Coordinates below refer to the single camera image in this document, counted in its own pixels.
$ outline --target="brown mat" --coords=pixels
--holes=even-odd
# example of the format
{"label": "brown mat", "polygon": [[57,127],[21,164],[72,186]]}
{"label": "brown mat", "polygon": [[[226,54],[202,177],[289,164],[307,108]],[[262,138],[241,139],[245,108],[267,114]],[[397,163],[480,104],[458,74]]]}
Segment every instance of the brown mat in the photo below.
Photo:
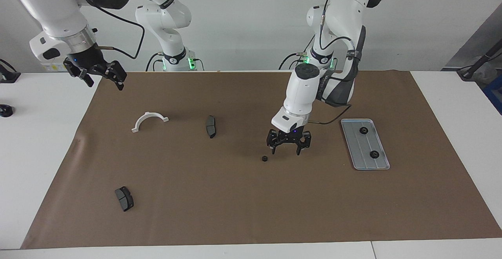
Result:
{"label": "brown mat", "polygon": [[[271,155],[288,77],[130,73],[124,91],[102,80],[22,248],[502,237],[409,73],[361,72],[344,115],[373,119],[388,171],[356,171],[339,123],[307,126],[299,157],[294,145]],[[316,101],[311,118],[341,110]],[[170,121],[132,133],[146,111]]]}

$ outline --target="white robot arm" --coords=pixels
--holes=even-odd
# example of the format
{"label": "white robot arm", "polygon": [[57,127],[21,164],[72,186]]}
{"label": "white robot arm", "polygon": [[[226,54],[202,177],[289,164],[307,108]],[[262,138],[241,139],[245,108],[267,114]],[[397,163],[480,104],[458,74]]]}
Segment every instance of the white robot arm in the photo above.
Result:
{"label": "white robot arm", "polygon": [[[94,0],[101,7],[119,9],[128,0]],[[30,14],[40,22],[43,31],[30,41],[30,47],[41,62],[57,57],[65,59],[65,66],[73,77],[92,86],[91,75],[101,75],[124,87],[127,76],[119,62],[108,63],[98,48],[93,30],[80,12],[85,0],[21,0]]]}
{"label": "white robot arm", "polygon": [[190,25],[192,14],[179,0],[151,0],[136,9],[136,20],[157,37],[167,71],[196,71],[195,53],[174,29]]}
{"label": "white robot arm", "polygon": [[[102,54],[103,49],[118,49],[97,45],[96,30],[89,28],[86,18],[80,12],[80,7],[92,5],[99,9],[121,9],[128,1],[21,0],[43,28],[43,31],[30,41],[33,54],[41,62],[46,63],[55,58],[64,59],[64,65],[70,75],[79,77],[90,87],[94,82],[89,75],[101,75],[112,80],[118,89],[122,90],[127,73],[118,61],[108,63]],[[192,60],[194,53],[183,46],[181,36],[173,30],[190,24],[190,11],[178,0],[152,1],[154,4],[138,7],[136,17],[160,41],[165,63],[170,66],[168,70],[188,71],[195,69],[195,63]]]}
{"label": "white robot arm", "polygon": [[[279,129],[279,132],[271,130],[267,138],[267,144],[273,152],[278,144],[296,143],[296,153],[299,155],[301,149],[310,145],[310,133],[306,132],[307,139],[301,133],[308,123],[315,99],[333,107],[348,106],[366,38],[362,15],[367,7],[375,7],[379,2],[380,0],[329,0],[329,3],[326,1],[327,6],[319,5],[309,10],[307,22],[315,32],[314,44],[306,56],[308,64],[300,64],[292,71],[283,107],[271,120]],[[341,73],[327,69],[333,57],[333,43],[337,40],[342,40],[347,46]],[[299,142],[302,138],[308,144]]]}

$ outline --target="gray tray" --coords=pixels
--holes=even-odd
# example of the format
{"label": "gray tray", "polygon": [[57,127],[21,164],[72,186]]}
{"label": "gray tray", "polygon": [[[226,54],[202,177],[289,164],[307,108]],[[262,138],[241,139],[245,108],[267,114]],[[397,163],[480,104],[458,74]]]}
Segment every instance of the gray tray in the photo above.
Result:
{"label": "gray tray", "polygon": [[[391,167],[378,137],[375,124],[371,119],[343,119],[341,125],[354,168],[357,170],[388,170]],[[361,128],[367,129],[367,131],[362,130],[366,134],[361,132]]]}

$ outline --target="white semicircular bracket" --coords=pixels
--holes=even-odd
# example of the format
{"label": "white semicircular bracket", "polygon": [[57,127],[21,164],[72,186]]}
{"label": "white semicircular bracket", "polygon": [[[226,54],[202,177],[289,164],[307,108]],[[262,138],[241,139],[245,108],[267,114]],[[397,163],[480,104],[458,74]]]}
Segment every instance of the white semicircular bracket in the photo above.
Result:
{"label": "white semicircular bracket", "polygon": [[140,125],[141,123],[143,123],[144,120],[146,120],[147,118],[151,118],[151,117],[157,117],[157,118],[160,118],[165,122],[169,121],[169,118],[168,117],[165,117],[165,116],[162,116],[161,114],[159,113],[150,113],[150,112],[145,112],[145,114],[143,116],[141,116],[138,121],[136,121],[136,125],[133,129],[131,129],[131,131],[133,132],[138,132],[140,131]]}

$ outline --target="black tube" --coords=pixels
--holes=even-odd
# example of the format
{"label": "black tube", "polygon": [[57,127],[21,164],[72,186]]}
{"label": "black tube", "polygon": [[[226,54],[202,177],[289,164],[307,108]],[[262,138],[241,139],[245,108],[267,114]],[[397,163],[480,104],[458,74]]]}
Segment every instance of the black tube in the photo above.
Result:
{"label": "black tube", "polygon": [[483,55],[477,62],[475,62],[472,67],[466,71],[459,71],[458,74],[462,79],[470,80],[472,75],[477,71],[484,63],[488,62],[500,49],[502,49],[502,39],[500,39],[485,55]]}

